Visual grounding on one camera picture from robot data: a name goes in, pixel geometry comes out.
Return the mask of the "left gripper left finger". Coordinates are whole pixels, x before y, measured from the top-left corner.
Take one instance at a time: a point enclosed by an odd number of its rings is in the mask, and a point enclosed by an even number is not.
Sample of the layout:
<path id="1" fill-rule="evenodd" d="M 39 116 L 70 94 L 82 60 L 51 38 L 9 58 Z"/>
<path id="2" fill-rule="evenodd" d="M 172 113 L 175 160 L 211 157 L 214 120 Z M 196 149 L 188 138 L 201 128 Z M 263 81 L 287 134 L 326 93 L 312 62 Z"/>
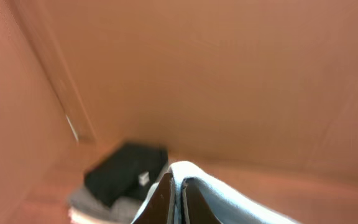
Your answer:
<path id="1" fill-rule="evenodd" d="M 155 192 L 133 224 L 174 224 L 175 183 L 166 173 Z"/>

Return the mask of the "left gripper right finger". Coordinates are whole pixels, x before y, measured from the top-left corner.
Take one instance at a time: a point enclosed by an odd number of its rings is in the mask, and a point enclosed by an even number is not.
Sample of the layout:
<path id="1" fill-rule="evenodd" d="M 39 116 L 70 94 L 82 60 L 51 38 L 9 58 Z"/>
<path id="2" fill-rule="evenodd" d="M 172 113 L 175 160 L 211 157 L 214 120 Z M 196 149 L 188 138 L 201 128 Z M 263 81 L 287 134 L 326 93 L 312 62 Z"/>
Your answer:
<path id="1" fill-rule="evenodd" d="M 181 185 L 181 223 L 221 224 L 194 179 L 185 179 Z"/>

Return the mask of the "light blue printed t-shirt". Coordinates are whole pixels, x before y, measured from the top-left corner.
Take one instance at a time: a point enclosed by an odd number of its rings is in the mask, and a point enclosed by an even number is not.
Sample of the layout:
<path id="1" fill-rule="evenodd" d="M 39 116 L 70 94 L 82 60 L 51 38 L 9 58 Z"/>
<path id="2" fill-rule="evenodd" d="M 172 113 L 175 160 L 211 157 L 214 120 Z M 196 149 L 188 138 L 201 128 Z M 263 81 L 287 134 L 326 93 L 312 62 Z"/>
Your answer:
<path id="1" fill-rule="evenodd" d="M 221 223 L 296 223 L 296 220 L 242 195 L 191 162 L 174 162 L 166 173 L 172 174 L 175 183 L 174 224 L 181 224 L 181 185 L 185 179 L 195 180 L 210 209 Z"/>

